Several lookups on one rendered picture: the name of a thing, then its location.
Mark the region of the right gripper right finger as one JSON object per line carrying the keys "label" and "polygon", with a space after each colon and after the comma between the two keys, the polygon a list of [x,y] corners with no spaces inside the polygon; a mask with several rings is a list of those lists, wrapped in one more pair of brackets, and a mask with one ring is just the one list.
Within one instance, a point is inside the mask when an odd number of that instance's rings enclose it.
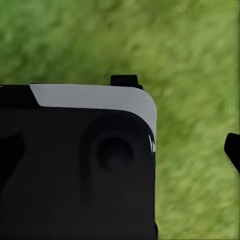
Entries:
{"label": "right gripper right finger", "polygon": [[240,135],[229,133],[224,150],[240,173]]}

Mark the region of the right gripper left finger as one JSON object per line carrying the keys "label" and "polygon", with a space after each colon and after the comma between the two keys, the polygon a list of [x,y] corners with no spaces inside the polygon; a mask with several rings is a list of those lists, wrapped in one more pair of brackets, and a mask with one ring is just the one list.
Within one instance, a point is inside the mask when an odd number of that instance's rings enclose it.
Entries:
{"label": "right gripper left finger", "polygon": [[26,153],[22,133],[0,138],[0,193]]}

